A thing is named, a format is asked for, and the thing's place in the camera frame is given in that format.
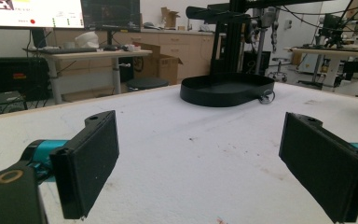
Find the cabinet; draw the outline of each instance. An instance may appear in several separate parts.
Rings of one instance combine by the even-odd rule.
[[[66,41],[74,41],[82,31],[54,31],[48,43],[62,46]],[[106,32],[96,32],[100,43],[106,43]],[[178,67],[178,83],[186,77],[209,74],[213,50],[213,34],[186,31],[143,30],[141,33],[115,33],[113,43],[119,45],[141,42],[160,45],[161,53],[181,59]]]

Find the white table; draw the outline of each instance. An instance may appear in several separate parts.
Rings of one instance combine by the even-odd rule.
[[[290,48],[289,51],[294,53],[308,53],[308,54],[320,54],[325,55],[326,58],[330,59],[328,71],[326,73],[326,79],[322,87],[323,91],[334,91],[334,81],[339,68],[341,60],[348,60],[349,57],[358,58],[358,51],[346,51],[346,50],[331,50],[331,49],[299,49]]]
[[[76,91],[89,90],[90,87],[98,88],[105,87],[106,83],[112,83],[115,87],[115,93],[120,94],[120,69],[118,58],[123,57],[138,57],[146,56],[151,53],[151,50],[140,51],[101,51],[101,52],[87,52],[87,53],[71,53],[71,54],[42,54],[48,62],[48,75],[50,77],[51,87],[55,103],[62,103],[62,94]],[[56,62],[57,61],[81,61],[81,60],[101,60],[111,58],[114,60],[112,72],[86,74],[78,76],[60,77],[57,74]]]
[[[331,224],[278,156],[284,116],[314,117],[358,142],[358,98],[274,90],[270,105],[192,105],[170,86],[0,115],[0,170],[34,140],[70,139],[86,117],[116,110],[120,155],[89,216],[64,220],[55,183],[43,183],[50,223]]]

